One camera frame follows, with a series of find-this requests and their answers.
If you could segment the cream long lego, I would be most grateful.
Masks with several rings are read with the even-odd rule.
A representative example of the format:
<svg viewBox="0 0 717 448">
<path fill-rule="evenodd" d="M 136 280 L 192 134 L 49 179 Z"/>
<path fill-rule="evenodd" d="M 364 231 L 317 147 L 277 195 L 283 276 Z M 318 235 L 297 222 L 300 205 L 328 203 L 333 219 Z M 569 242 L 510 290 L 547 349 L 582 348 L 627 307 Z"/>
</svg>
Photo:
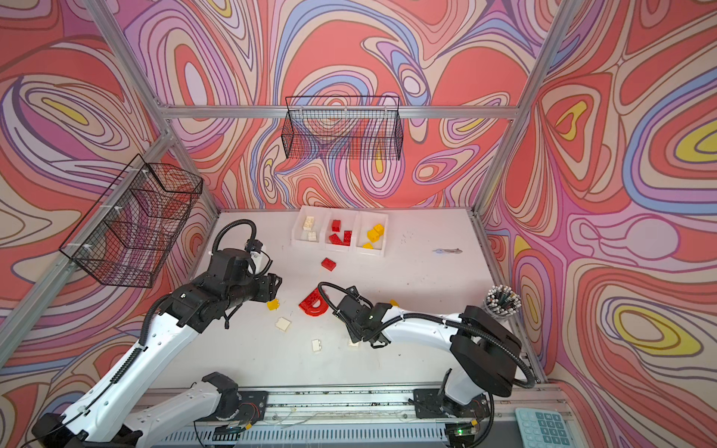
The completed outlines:
<svg viewBox="0 0 717 448">
<path fill-rule="evenodd" d="M 313 231 L 315 223 L 316 218 L 314 216 L 306 216 L 304 219 L 304 224 L 302 224 L 302 229 L 304 231 Z"/>
</svg>

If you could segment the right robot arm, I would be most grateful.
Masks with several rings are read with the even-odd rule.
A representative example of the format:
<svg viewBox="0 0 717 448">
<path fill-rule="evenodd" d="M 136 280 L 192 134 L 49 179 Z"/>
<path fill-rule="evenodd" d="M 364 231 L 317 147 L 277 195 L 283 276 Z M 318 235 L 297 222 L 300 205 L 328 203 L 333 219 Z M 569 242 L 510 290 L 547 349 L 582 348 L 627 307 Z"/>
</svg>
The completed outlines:
<svg viewBox="0 0 717 448">
<path fill-rule="evenodd" d="M 373 349 L 393 343 L 413 343 L 444 351 L 457 362 L 449 368 L 430 398 L 418 391 L 413 399 L 421 418 L 465 417 L 480 399 L 509 398 L 514 388 L 530 389 L 538 380 L 522 360 L 522 343 L 487 311 L 468 305 L 463 312 L 431 315 L 378 302 L 358 289 L 333 283 L 317 285 L 319 296 L 347 328 L 352 343 Z"/>
</svg>

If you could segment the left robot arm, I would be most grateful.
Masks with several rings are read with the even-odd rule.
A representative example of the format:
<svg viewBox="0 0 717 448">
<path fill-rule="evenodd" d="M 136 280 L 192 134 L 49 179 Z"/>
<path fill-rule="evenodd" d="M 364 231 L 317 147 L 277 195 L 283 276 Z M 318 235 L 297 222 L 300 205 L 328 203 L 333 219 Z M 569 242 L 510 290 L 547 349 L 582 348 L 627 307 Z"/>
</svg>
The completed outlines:
<svg viewBox="0 0 717 448">
<path fill-rule="evenodd" d="M 228 324 L 246 302 L 272 302 L 282 284 L 271 273 L 252 220 L 240 218 L 215 237 L 207 270 L 162 296 L 147 311 L 137 342 L 102 379 L 59 414 L 32 427 L 43 447 L 149 447 L 203 418 L 232 421 L 244 405 L 228 376 L 209 373 L 189 391 L 146 414 L 136 403 L 172 360 L 214 322 Z"/>
</svg>

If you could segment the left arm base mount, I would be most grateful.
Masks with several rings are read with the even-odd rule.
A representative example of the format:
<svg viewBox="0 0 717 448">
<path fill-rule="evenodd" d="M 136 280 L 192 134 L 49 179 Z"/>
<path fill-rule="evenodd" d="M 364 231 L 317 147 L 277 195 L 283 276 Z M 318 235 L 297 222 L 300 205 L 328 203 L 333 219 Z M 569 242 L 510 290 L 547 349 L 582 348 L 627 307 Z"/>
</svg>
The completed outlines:
<svg viewBox="0 0 717 448">
<path fill-rule="evenodd" d="M 218 407 L 207 417 L 192 423 L 194 436 L 201 447 L 217 442 L 236 442 L 263 421 L 269 393 L 261 390 L 239 390 L 224 394 Z"/>
</svg>

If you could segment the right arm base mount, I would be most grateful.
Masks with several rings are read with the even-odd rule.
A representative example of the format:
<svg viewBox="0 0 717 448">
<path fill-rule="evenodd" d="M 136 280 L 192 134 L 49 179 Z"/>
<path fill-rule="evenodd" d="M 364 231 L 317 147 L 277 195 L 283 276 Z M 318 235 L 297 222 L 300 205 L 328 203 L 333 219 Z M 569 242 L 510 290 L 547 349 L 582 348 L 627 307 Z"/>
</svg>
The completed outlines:
<svg viewBox="0 0 717 448">
<path fill-rule="evenodd" d="M 495 422 L 495 400 L 488 392 L 460 405 L 438 388 L 421 388 L 414 390 L 408 403 L 418 419 L 465 419 L 444 426 L 447 447 L 478 447 L 488 438 Z"/>
</svg>

